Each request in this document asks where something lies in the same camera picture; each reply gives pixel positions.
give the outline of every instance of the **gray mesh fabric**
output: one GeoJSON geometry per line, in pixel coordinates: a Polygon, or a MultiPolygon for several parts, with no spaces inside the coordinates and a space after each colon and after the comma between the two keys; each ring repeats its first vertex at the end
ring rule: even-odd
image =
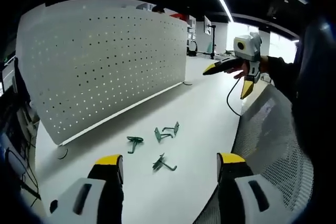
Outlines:
{"type": "MultiPolygon", "coordinates": [[[[292,123],[291,103],[268,85],[240,117],[232,152],[282,192],[283,203],[294,216],[310,199],[313,167],[298,145],[292,123]]],[[[220,223],[216,208],[217,194],[194,223],[220,223]]]]}

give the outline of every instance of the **green metal hook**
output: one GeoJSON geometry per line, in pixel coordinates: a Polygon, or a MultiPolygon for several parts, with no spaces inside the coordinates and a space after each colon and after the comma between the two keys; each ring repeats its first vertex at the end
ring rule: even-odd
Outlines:
{"type": "Polygon", "coordinates": [[[153,163],[153,170],[154,171],[157,171],[159,170],[163,165],[165,167],[167,167],[169,170],[171,171],[175,171],[177,166],[175,165],[174,168],[171,168],[169,165],[167,165],[165,162],[164,162],[164,157],[163,157],[164,153],[162,155],[160,155],[160,158],[155,162],[153,163]]]}
{"type": "Polygon", "coordinates": [[[158,140],[158,142],[161,142],[161,140],[163,138],[168,137],[168,136],[170,136],[171,138],[173,138],[172,134],[161,134],[160,131],[159,131],[159,129],[158,129],[158,127],[155,128],[154,133],[155,133],[155,137],[158,140]]]}
{"type": "Polygon", "coordinates": [[[165,131],[165,130],[174,130],[174,135],[176,136],[177,132],[179,131],[179,128],[180,128],[180,124],[178,122],[176,122],[175,124],[175,127],[165,127],[162,129],[162,131],[165,131]]]}
{"type": "Polygon", "coordinates": [[[133,154],[135,151],[136,145],[143,142],[143,138],[138,137],[138,136],[128,136],[127,139],[133,142],[133,148],[132,148],[132,151],[128,151],[129,154],[133,154]]]}

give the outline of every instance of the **human hand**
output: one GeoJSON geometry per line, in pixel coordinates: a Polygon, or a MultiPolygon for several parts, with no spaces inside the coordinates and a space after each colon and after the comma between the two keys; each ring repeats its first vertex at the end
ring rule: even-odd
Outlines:
{"type": "Polygon", "coordinates": [[[233,72],[237,72],[237,71],[241,71],[239,74],[234,76],[234,79],[239,79],[243,76],[247,76],[248,74],[248,67],[247,67],[247,63],[244,61],[244,63],[238,67],[238,68],[231,68],[226,70],[226,73],[233,73],[233,72]]]}

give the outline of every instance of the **camera lens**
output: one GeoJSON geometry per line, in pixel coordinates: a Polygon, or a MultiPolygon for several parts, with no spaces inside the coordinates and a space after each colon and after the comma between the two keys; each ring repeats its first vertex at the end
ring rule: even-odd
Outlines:
{"type": "Polygon", "coordinates": [[[239,48],[240,50],[244,50],[244,45],[243,45],[243,43],[238,42],[238,48],[239,48]]]}

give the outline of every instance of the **window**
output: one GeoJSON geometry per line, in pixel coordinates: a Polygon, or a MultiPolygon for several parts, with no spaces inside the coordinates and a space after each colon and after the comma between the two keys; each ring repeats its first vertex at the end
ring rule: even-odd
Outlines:
{"type": "Polygon", "coordinates": [[[3,86],[2,86],[2,82],[0,81],[0,97],[4,94],[4,88],[3,88],[3,86]]]}
{"type": "Polygon", "coordinates": [[[233,41],[235,37],[248,35],[250,32],[259,33],[259,28],[236,22],[228,23],[226,50],[233,50],[233,41]]]}
{"type": "Polygon", "coordinates": [[[270,33],[269,55],[281,57],[286,63],[293,63],[296,54],[294,42],[275,33],[270,33]]]}

